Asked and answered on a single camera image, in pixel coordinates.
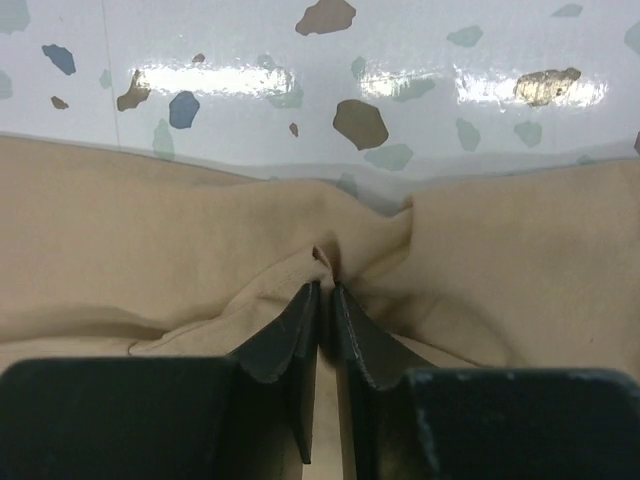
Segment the beige t shirt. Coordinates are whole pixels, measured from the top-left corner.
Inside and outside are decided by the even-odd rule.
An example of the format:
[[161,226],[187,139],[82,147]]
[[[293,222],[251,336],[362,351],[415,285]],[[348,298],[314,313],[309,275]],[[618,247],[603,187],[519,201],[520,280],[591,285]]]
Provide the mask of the beige t shirt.
[[316,181],[1,142],[1,377],[41,358],[224,356],[320,287],[311,460],[343,472],[332,293],[439,368],[639,388],[639,165],[431,186],[384,216]]

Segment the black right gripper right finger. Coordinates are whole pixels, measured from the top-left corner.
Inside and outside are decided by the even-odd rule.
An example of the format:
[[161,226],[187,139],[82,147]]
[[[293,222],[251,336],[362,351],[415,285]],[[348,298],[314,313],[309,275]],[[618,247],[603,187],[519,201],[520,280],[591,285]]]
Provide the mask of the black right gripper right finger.
[[635,479],[639,388],[607,369],[439,368],[332,293],[348,479]]

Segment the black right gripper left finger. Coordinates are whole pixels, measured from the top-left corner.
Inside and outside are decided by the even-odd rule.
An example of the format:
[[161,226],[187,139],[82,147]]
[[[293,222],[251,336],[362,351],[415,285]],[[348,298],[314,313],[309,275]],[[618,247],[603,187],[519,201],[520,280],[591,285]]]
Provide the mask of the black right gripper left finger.
[[5,479],[297,479],[320,287],[224,356],[41,358],[1,377]]

